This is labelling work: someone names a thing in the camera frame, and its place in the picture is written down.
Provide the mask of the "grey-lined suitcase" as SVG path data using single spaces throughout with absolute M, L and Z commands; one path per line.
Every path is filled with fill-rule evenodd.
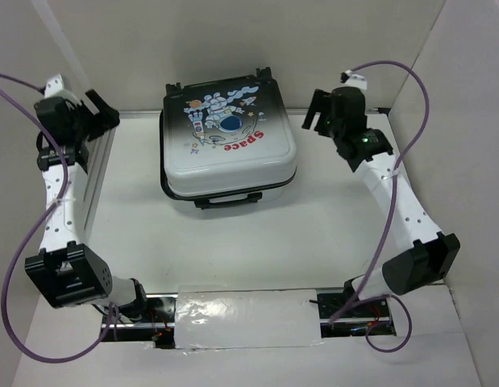
M 272 200 L 297 173 L 292 127 L 269 67 L 168 84 L 159 127 L 160 186 L 178 210 Z

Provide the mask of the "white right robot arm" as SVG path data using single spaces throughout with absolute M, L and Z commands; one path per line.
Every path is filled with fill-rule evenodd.
M 383 131 L 368 125 L 363 92 L 349 86 L 331 92 L 315 90 L 302 126 L 334 142 L 337 153 L 384 212 L 385 234 L 394 238 L 400 250 L 345 283 L 346 312 L 360 316 L 369 309 L 371 298 L 401 296 L 443 280 L 460 250 L 460 241 L 430 218 L 400 173 L 391 143 Z

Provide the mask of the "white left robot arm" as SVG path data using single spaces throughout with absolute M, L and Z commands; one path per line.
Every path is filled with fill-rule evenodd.
M 89 157 L 85 143 L 120 123 L 118 111 L 94 89 L 85 95 L 97 113 L 67 91 L 46 94 L 34 105 L 44 128 L 37 136 L 36 148 L 49 214 L 42 222 L 39 252 L 26 258 L 24 268 L 54 308 L 114 303 L 125 318 L 139 322 L 149 315 L 151 304 L 143 286 L 134 278 L 114 277 L 85 237 Z

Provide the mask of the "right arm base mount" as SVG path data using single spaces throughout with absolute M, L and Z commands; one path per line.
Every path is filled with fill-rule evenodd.
M 330 317 L 346 302 L 342 293 L 317 293 L 309 300 L 318 308 L 321 337 L 364 337 L 366 331 L 373 327 L 370 335 L 395 335 L 396 331 L 386 300 L 365 303 L 347 310 L 336 322 L 329 322 Z

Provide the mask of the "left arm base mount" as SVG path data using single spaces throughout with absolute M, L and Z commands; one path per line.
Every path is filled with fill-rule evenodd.
M 104 343 L 145 343 L 159 349 L 174 349 L 176 293 L 150 293 L 148 308 L 135 320 L 121 314 L 117 325 L 106 325 L 103 311 L 100 331 L 107 329 Z

